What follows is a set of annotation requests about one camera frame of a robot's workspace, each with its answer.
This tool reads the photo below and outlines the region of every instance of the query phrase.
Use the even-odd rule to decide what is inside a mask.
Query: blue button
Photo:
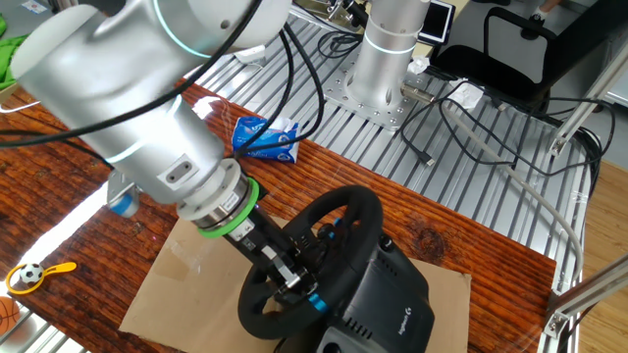
[[[327,306],[325,301],[323,301],[323,299],[321,299],[321,297],[318,296],[317,293],[310,295],[308,299],[310,303],[314,305],[314,308],[316,308],[316,310],[320,311],[321,313],[325,313],[328,311],[329,307]]]
[[[120,200],[120,202],[118,202],[116,206],[111,208],[111,211],[121,216],[129,209],[132,202],[133,202],[133,197],[130,196],[129,194],[125,194],[125,196],[122,197],[122,200]]]

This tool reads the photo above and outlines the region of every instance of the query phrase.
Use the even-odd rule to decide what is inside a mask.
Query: mounting plate
[[[360,118],[371,121],[375,125],[392,131],[398,130],[412,112],[416,101],[403,98],[399,105],[386,108],[374,108],[369,106],[368,102],[358,102],[353,99],[348,92],[345,91],[344,80],[353,65],[355,65],[357,56],[357,53],[349,54],[323,84],[323,92],[325,92],[328,102],[344,108]],[[415,75],[407,73],[405,76],[405,82],[413,86],[418,86],[426,79],[423,74]]]

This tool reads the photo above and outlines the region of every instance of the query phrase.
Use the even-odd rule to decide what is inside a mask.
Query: screen
[[[430,9],[423,22],[422,34],[432,35],[436,38],[443,38],[447,26],[447,15],[449,8],[436,3],[430,4]]]

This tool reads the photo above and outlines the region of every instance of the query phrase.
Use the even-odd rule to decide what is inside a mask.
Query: orange ball
[[[13,328],[20,319],[20,308],[15,300],[0,297],[0,336]]]

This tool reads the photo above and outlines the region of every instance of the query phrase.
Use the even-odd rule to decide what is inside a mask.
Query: logitech steering wheel
[[[351,230],[340,254],[325,260],[323,270],[316,276],[318,288],[313,293],[282,312],[263,313],[273,289],[262,271],[251,268],[237,307],[240,322],[249,333],[263,339],[295,335],[322,319],[355,290],[382,234],[382,204],[373,191],[354,185],[328,192],[288,223],[284,232],[297,238],[342,206],[347,206],[342,224],[351,227],[359,221],[359,225]]]

